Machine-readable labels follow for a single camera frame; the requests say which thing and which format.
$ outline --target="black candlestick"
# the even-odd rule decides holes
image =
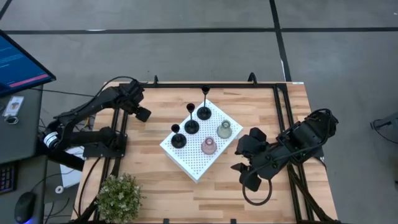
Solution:
[[[202,86],[201,91],[205,95],[205,103],[203,104],[203,107],[199,108],[197,115],[199,119],[205,121],[211,117],[211,110],[206,107],[206,95],[210,91],[210,86],[208,85]]]
[[[199,124],[198,122],[192,120],[192,112],[195,110],[195,105],[193,103],[189,103],[187,105],[187,110],[191,114],[191,120],[185,123],[185,131],[188,134],[195,134],[199,131]]]
[[[172,137],[172,145],[174,148],[181,149],[187,143],[187,139],[183,134],[179,134],[180,126],[178,124],[173,124],[172,131],[175,133]]]

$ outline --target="white paper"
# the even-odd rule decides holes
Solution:
[[[69,154],[73,154],[74,156],[77,156],[79,158],[83,158],[83,150],[84,150],[84,147],[80,146],[80,147],[74,147],[74,148],[68,149],[66,152]],[[71,187],[80,182],[80,179],[81,179],[80,171],[74,170],[74,171],[70,172],[73,169],[71,169],[67,166],[61,165],[61,164],[60,164],[60,168],[61,168],[61,174],[62,174],[62,185],[64,188]]]
[[[7,107],[3,112],[3,116],[17,116],[19,109],[24,101],[23,96],[13,96],[10,101],[8,101]]]

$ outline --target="monitor screen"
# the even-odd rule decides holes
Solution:
[[[55,80],[54,75],[38,61],[7,35],[0,35],[0,96],[52,80]]]

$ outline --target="potted plant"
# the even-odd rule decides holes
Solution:
[[[107,223],[127,223],[138,217],[141,207],[141,186],[135,177],[123,174],[109,176],[97,196],[100,219]]]

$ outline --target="black metal frame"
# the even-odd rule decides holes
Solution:
[[[289,100],[289,93],[287,90],[286,83],[258,83],[257,78],[254,73],[250,73],[248,82],[252,82],[252,83],[159,83],[158,77],[155,76],[153,83],[142,83],[141,86],[144,88],[199,88],[199,89],[203,85],[208,85],[208,86],[210,86],[210,88],[271,88],[271,89],[273,89],[273,92],[274,92],[275,107],[277,110],[280,131],[282,132],[285,130],[285,124],[284,124],[282,107],[281,107],[280,98],[279,98],[279,91],[282,92],[283,97],[284,97],[284,103],[286,106],[286,112],[287,112],[287,117],[289,120],[289,125],[291,126],[294,124],[292,109],[291,109],[290,100]],[[119,114],[118,112],[114,113],[112,127],[114,127],[114,125],[116,125],[116,123],[117,123],[118,114]],[[128,115],[126,113],[124,113],[122,124],[121,124],[121,126],[122,126],[121,133],[123,133],[123,134],[126,130],[127,117],[128,117]],[[120,159],[116,159],[116,161],[117,162],[115,162],[115,166],[113,167],[113,170],[112,170],[112,174],[114,174],[114,175],[117,175],[119,172]],[[108,170],[109,170],[109,161],[104,164],[103,176],[101,177],[101,183],[105,180]],[[288,173],[289,174],[291,173],[291,170],[293,170],[293,165],[289,164],[288,165]],[[298,170],[299,170],[301,184],[305,187],[305,189],[308,189],[303,167],[298,166]],[[297,194],[296,185],[294,184],[294,181],[291,179],[290,176],[291,175],[289,175],[289,183],[290,183],[290,190],[292,192],[292,201],[293,201],[293,206],[294,206],[295,217],[296,217],[296,221],[300,222],[303,219],[302,219],[302,214],[300,211],[299,197]],[[305,207],[306,207],[306,211],[307,211],[308,220],[314,221],[311,205],[309,204],[309,202],[306,199],[304,199],[304,200],[305,200]],[[98,218],[99,218],[99,214],[96,212],[95,220],[98,220]]]

